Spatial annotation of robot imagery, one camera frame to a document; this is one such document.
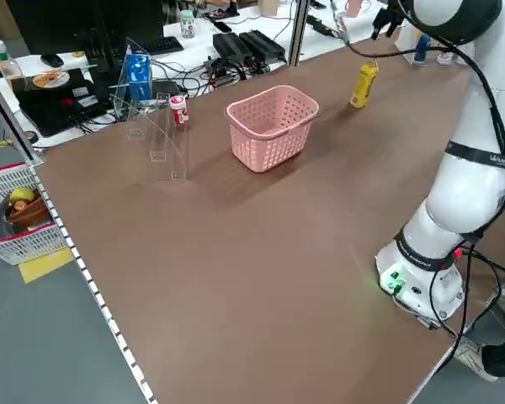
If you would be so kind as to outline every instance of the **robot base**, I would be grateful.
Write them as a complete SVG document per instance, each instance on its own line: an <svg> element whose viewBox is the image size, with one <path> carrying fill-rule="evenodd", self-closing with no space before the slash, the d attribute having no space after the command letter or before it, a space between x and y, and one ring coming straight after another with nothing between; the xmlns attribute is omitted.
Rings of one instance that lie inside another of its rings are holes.
<svg viewBox="0 0 505 404"><path fill-rule="evenodd" d="M409 263L391 242L378 252L376 268L380 273L380 287L429 327L439 327L430 304L430 284L433 272L428 272ZM433 285L434 309L439 318L447 320L464 301L462 277L454 265L439 271Z"/></svg>

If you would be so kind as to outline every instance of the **plastic basket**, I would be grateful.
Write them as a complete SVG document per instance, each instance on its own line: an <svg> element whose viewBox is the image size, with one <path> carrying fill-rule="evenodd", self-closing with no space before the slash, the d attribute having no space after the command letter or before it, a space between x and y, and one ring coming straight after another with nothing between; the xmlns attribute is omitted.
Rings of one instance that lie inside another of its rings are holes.
<svg viewBox="0 0 505 404"><path fill-rule="evenodd" d="M37 189L34 177L24 163L0 168L0 202L13 189ZM17 265L40 255L66 247L66 241L55 223L46 223L32 231L0 238L0 258Z"/></svg>
<svg viewBox="0 0 505 404"><path fill-rule="evenodd" d="M230 104L232 152L255 173L303 150L318 103L291 86L277 86Z"/></svg>

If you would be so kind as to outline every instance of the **blue bottle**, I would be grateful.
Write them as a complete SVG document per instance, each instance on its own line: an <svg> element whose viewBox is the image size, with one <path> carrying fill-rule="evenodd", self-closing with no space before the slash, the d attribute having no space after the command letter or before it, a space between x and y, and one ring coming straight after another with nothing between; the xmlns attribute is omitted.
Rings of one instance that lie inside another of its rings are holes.
<svg viewBox="0 0 505 404"><path fill-rule="evenodd" d="M421 38L417 42L415 47L415 57L413 58L413 63L416 65L422 65L427 58L427 49L430 46L430 37L426 34L422 34Z"/></svg>

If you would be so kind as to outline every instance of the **red can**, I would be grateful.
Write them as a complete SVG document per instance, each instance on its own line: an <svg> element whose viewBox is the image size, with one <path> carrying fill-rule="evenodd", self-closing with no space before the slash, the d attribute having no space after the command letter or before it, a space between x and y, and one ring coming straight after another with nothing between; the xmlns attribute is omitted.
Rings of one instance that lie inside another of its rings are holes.
<svg viewBox="0 0 505 404"><path fill-rule="evenodd" d="M181 125L189 120L185 97L175 95L170 98L170 108L174 111L174 121L176 122L176 125Z"/></svg>

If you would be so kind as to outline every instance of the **white basket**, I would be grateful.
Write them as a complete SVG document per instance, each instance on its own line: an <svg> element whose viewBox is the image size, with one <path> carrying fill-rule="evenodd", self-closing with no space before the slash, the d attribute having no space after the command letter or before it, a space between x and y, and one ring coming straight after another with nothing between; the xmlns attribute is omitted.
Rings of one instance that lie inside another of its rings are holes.
<svg viewBox="0 0 505 404"><path fill-rule="evenodd" d="M37 189L34 177L24 163L0 168L0 202L12 190L25 187ZM66 241L56 223L46 223L33 231L0 239L0 258L17 265L32 258L66 247Z"/></svg>

